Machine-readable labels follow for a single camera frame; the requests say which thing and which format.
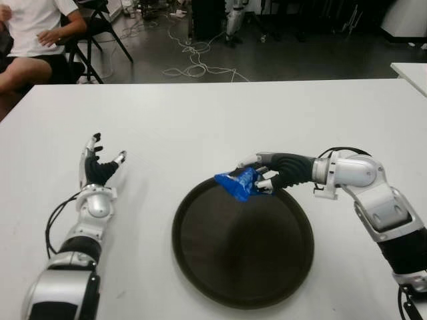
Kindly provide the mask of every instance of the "round tray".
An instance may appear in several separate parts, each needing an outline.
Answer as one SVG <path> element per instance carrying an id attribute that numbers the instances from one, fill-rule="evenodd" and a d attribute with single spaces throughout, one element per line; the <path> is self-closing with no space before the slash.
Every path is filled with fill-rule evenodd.
<path id="1" fill-rule="evenodd" d="M 314 254 L 310 222 L 289 193 L 240 203 L 214 179 L 182 201 L 172 241 L 185 276 L 204 295 L 238 309 L 289 297 L 306 278 Z"/>

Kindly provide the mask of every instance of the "black shorts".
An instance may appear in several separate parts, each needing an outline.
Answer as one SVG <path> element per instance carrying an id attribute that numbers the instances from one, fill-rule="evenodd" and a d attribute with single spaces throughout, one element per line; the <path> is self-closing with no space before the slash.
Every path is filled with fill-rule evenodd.
<path id="1" fill-rule="evenodd" d="M 6 57 L 0 63 L 0 73 L 4 72 L 16 58 L 17 57 Z M 49 79 L 49 84 L 55 85 L 73 83 L 71 80 L 69 65 L 64 55 L 38 55 L 36 57 L 30 58 L 46 61 L 51 66 L 52 76 Z"/>

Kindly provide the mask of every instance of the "blue plastic bag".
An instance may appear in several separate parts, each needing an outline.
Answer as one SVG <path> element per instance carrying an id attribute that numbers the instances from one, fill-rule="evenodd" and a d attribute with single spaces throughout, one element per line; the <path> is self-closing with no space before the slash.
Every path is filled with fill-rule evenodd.
<path id="1" fill-rule="evenodd" d="M 246 202 L 251 195 L 261 195 L 255 186 L 260 174 L 254 168 L 247 168 L 238 175 L 220 173 L 215 175 L 215 181 L 238 201 Z"/>

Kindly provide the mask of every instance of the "gray floor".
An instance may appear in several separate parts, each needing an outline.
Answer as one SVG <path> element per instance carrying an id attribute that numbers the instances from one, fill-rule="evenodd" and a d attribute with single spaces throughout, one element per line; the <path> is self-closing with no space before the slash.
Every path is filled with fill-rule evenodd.
<path id="1" fill-rule="evenodd" d="M 198 79 L 168 77 L 162 71 L 172 67 L 184 70 L 190 66 L 189 53 L 182 53 L 176 41 L 167 36 L 167 30 L 184 42 L 186 21 L 175 24 L 166 17 L 140 27 L 139 33 L 123 39 L 133 56 L 132 65 L 115 42 L 101 44 L 105 52 L 96 52 L 94 65 L 106 83 L 190 83 L 229 82 L 232 74 L 206 74 Z M 137 22 L 119 17 L 114 23 L 118 35 Z M 237 69 L 250 81 L 287 81 L 318 79 L 393 78 L 391 62 L 427 62 L 427 51 L 412 48 L 407 43 L 392 44 L 381 35 L 353 34 L 310 35 L 299 43 L 292 32 L 285 32 L 280 42 L 268 39 L 261 43 L 260 31 L 246 24 L 240 36 L 244 43 L 235 49 L 226 47 L 222 39 L 212 43 L 211 51 L 201 56 L 208 66 Z M 243 81 L 236 76 L 235 81 Z"/>

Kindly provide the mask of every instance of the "robotic arm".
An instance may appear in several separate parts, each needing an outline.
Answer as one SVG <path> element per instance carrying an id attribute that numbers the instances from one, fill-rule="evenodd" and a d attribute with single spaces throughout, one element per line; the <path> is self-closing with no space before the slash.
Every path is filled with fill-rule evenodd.
<path id="1" fill-rule="evenodd" d="M 262 167 L 259 171 L 277 171 L 271 179 L 255 182 L 258 190 L 266 193 L 312 181 L 316 184 L 316 197 L 337 199 L 336 189 L 341 187 L 354 199 L 356 214 L 381 248 L 394 279 L 406 294 L 407 314 L 411 319 L 427 319 L 427 230 L 423 222 L 405 196 L 389 186 L 380 162 L 363 151 L 342 157 L 337 149 L 347 148 L 330 149 L 328 158 L 258 153 L 238 167 L 257 165 Z"/>
<path id="2" fill-rule="evenodd" d="M 249 0 L 234 0 L 233 8 L 227 16 L 226 42 L 230 43 L 240 30 L 245 17 L 245 8 Z"/>
<path id="3" fill-rule="evenodd" d="M 122 151 L 112 162 L 99 164 L 95 147 L 101 135 L 87 142 L 80 161 L 78 222 L 58 253 L 31 286 L 23 304 L 23 320 L 93 320 L 99 300 L 100 278 L 96 266 L 101 255 L 107 222 L 113 215 L 115 189 L 104 187 L 125 161 Z"/>

